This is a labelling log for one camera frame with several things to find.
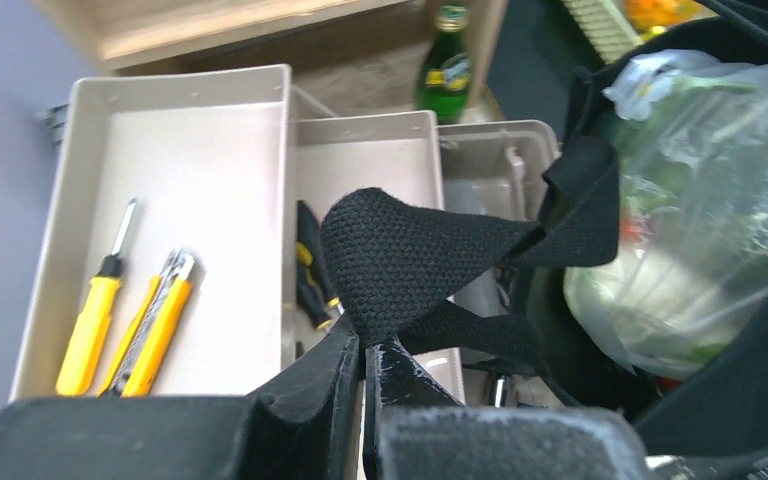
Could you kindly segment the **clear plastic grocery bag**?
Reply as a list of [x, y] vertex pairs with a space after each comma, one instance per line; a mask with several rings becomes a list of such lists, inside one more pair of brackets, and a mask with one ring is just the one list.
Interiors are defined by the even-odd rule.
[[620, 163], [616, 258], [570, 268], [567, 305], [627, 370], [682, 380], [768, 297], [768, 63], [630, 59], [596, 134]]

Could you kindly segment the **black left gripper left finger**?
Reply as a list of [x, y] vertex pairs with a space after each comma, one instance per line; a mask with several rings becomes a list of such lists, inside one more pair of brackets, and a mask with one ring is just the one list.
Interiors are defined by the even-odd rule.
[[339, 323], [245, 396], [19, 401], [0, 412], [0, 479], [353, 479], [360, 383]]

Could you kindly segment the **black fabric tote bag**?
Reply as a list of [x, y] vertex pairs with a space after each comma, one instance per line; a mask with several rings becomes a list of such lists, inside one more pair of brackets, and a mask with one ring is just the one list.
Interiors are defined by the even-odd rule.
[[[398, 339], [412, 350], [455, 345], [536, 358], [512, 337], [518, 318], [483, 319], [449, 296], [496, 264], [558, 270], [614, 259], [618, 164], [608, 145], [584, 136], [583, 128], [595, 116], [596, 83], [618, 74], [618, 64], [592, 74], [570, 104], [570, 141], [545, 174], [549, 190], [536, 222], [414, 207], [375, 188], [331, 208], [322, 229], [326, 264], [364, 346]], [[658, 454], [768, 447], [768, 300], [735, 345], [648, 410], [636, 429]]]

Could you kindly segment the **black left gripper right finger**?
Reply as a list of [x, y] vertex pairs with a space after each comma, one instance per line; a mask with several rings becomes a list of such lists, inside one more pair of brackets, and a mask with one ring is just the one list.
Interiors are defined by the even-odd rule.
[[369, 479], [650, 479], [639, 436], [603, 409], [467, 407], [396, 340], [368, 347]]

